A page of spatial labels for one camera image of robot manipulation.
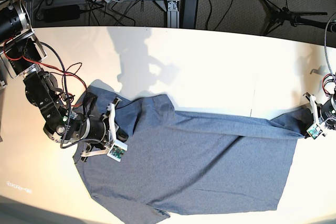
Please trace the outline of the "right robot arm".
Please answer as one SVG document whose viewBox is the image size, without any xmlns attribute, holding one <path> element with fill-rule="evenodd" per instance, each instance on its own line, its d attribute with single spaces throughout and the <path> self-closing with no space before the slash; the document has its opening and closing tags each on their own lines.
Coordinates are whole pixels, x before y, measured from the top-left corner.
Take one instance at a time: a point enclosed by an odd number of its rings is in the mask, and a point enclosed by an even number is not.
<svg viewBox="0 0 336 224">
<path fill-rule="evenodd" d="M 43 47 L 29 24 L 21 2 L 8 2 L 1 10 L 1 54 L 10 63 L 15 75 L 22 76 L 27 100 L 38 107 L 45 119 L 44 132 L 61 148 L 81 142 L 101 149 L 110 149 L 116 138 L 114 108 L 97 118 L 91 114 L 97 95 L 86 90 L 82 102 L 72 105 L 74 95 L 67 87 L 67 78 L 78 75 L 46 65 Z"/>
</svg>

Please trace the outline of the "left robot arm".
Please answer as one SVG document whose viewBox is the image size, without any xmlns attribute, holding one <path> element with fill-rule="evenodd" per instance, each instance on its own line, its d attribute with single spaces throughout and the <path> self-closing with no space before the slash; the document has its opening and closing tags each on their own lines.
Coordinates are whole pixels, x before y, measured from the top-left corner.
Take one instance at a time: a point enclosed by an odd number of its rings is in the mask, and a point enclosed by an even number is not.
<svg viewBox="0 0 336 224">
<path fill-rule="evenodd" d="M 322 85 L 335 49 L 292 40 L 213 31 L 121 27 L 119 93 L 166 93 L 182 111 L 272 119 L 326 104 Z"/>
</svg>

